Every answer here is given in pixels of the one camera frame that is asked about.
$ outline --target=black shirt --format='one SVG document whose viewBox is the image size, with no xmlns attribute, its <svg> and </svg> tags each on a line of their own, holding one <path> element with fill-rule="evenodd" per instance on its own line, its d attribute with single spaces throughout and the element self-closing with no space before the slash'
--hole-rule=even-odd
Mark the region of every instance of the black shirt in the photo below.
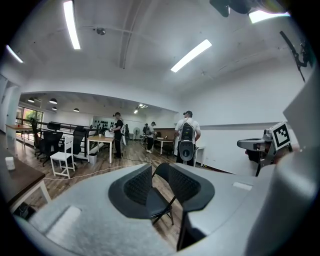
<svg viewBox="0 0 320 256">
<path fill-rule="evenodd" d="M 120 134 L 121 133 L 121 128 L 124 125 L 121 119 L 118 119 L 118 121 L 115 123 L 115 128 L 120 127 L 120 130 L 115 130 L 114 134 Z"/>
</svg>

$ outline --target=white wooden chair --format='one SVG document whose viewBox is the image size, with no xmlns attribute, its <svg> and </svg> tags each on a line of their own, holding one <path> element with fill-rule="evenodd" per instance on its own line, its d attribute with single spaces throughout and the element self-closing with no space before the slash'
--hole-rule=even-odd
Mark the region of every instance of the white wooden chair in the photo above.
<svg viewBox="0 0 320 256">
<path fill-rule="evenodd" d="M 51 165 L 52 165 L 52 170 L 53 170 L 53 175 L 56 176 L 62 175 L 62 176 L 67 176 L 70 179 L 70 174 L 69 174 L 69 169 L 73 169 L 75 171 L 75 164 L 74 164 L 74 137 L 66 137 L 64 139 L 64 152 L 57 152 L 50 156 L 51 158 Z M 72 167 L 68 167 L 68 158 L 71 157 L 72 159 Z M 60 164 L 60 170 L 64 168 L 62 172 L 55 172 L 55 167 L 54 167 L 54 161 L 53 160 L 58 160 Z"/>
</svg>

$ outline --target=desk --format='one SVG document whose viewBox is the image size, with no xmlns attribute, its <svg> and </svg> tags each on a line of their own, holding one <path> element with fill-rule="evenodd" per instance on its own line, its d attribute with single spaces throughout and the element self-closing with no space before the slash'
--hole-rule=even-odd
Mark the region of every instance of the desk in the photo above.
<svg viewBox="0 0 320 256">
<path fill-rule="evenodd" d="M 160 138 L 154 138 L 155 141 L 158 141 L 158 142 L 161 142 L 161 147 L 160 147 L 160 155 L 162 155 L 162 147 L 164 145 L 164 142 L 174 142 L 173 140 L 170 140 L 170 139 L 166 139 L 166 138 L 163 138 L 163 139 L 160 139 Z"/>
<path fill-rule="evenodd" d="M 17 149 L 16 149 L 16 141 L 17 141 L 16 131 L 21 132 L 21 137 L 23 137 L 23 145 L 26 145 L 26 139 L 25 139 L 25 137 L 23 135 L 24 135 L 25 131 L 32 131 L 32 127 L 28 126 L 28 125 L 24 125 L 24 124 L 20 124 L 19 126 L 18 126 L 18 124 L 6 124 L 5 125 L 6 149 L 8 149 L 8 139 L 9 139 L 8 129 L 14 130 L 14 137 L 13 137 L 13 140 L 14 140 L 14 153 L 15 153 L 15 155 L 18 155 L 17 154 Z"/>
<path fill-rule="evenodd" d="M 12 154 L 0 146 L 0 186 L 10 211 L 13 213 L 37 189 L 41 189 L 42 196 L 49 203 L 51 198 L 43 180 L 45 174 L 15 157 L 15 169 L 8 170 L 6 157 L 12 157 Z"/>
<path fill-rule="evenodd" d="M 112 164 L 112 142 L 114 141 L 114 138 L 106 138 L 104 136 L 99 137 L 97 136 L 91 136 L 86 139 L 87 141 L 87 159 L 89 162 L 89 154 L 90 154 L 90 142 L 102 142 L 102 143 L 109 143 L 110 148 L 109 148 L 109 163 Z"/>
<path fill-rule="evenodd" d="M 202 159 L 201 159 L 201 163 L 200 166 L 202 166 L 204 164 L 204 155 L 205 155 L 205 146 L 199 146 L 195 153 L 194 153 L 194 161 L 193 161 L 193 166 L 196 166 L 196 161 L 197 161 L 197 154 L 198 154 L 198 150 L 202 150 Z"/>
</svg>

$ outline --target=black cushion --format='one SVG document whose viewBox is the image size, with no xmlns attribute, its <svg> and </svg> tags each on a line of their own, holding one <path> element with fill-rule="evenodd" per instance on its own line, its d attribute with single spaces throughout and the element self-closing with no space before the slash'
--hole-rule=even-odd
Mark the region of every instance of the black cushion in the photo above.
<svg viewBox="0 0 320 256">
<path fill-rule="evenodd" d="M 150 189 L 146 199 L 146 207 L 150 213 L 150 217 L 162 213 L 168 204 L 169 202 L 163 197 L 158 189 L 155 187 Z"/>
</svg>

